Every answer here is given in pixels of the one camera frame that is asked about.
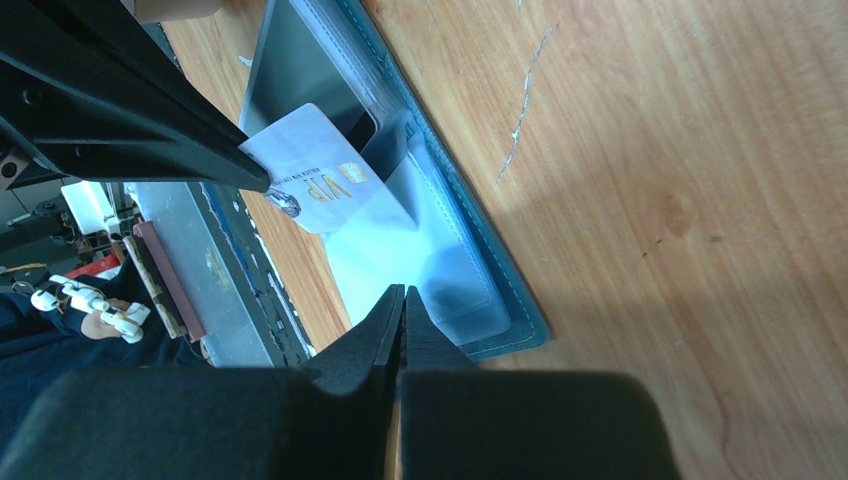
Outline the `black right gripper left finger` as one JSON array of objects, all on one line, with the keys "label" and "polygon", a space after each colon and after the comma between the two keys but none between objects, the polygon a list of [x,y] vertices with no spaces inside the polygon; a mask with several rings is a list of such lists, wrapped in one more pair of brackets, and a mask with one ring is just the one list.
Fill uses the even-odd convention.
[{"label": "black right gripper left finger", "polygon": [[5,479],[379,479],[405,289],[297,368],[98,368],[35,402]]}]

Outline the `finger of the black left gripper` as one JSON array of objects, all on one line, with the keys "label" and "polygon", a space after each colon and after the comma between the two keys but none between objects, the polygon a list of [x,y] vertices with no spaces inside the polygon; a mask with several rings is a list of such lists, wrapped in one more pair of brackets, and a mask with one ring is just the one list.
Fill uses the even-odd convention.
[{"label": "finger of the black left gripper", "polygon": [[1,151],[50,176],[263,192],[245,134],[117,1],[1,5]]}]

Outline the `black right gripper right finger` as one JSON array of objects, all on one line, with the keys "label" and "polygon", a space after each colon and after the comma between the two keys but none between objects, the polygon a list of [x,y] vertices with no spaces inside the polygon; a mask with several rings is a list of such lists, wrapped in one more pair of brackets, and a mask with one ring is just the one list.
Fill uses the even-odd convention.
[{"label": "black right gripper right finger", "polygon": [[613,371],[487,370],[404,306],[401,469],[407,479],[677,479],[659,408]]}]

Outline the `teal leather card holder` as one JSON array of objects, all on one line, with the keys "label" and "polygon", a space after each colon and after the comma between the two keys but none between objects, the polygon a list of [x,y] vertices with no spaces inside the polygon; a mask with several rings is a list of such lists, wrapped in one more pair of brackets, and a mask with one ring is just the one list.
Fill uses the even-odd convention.
[{"label": "teal leather card holder", "polygon": [[515,262],[358,1],[290,1],[376,123],[360,152],[413,224],[357,221],[322,243],[348,318],[392,284],[475,361],[533,349],[547,321]]}]

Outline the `dark grey card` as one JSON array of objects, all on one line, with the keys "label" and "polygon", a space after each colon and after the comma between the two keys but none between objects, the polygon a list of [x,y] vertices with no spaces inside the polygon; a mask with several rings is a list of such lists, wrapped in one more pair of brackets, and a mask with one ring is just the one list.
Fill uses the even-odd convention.
[{"label": "dark grey card", "polygon": [[361,152],[376,123],[290,1],[269,1],[239,126],[252,136],[301,105],[316,105]]}]

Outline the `thin card edge-on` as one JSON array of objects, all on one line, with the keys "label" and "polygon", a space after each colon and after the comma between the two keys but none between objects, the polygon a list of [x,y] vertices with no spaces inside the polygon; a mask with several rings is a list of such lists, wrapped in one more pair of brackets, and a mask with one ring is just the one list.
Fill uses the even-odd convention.
[{"label": "thin card edge-on", "polygon": [[329,234],[357,221],[411,227],[413,219],[330,119],[307,103],[239,146],[265,168],[264,196],[303,230]]}]

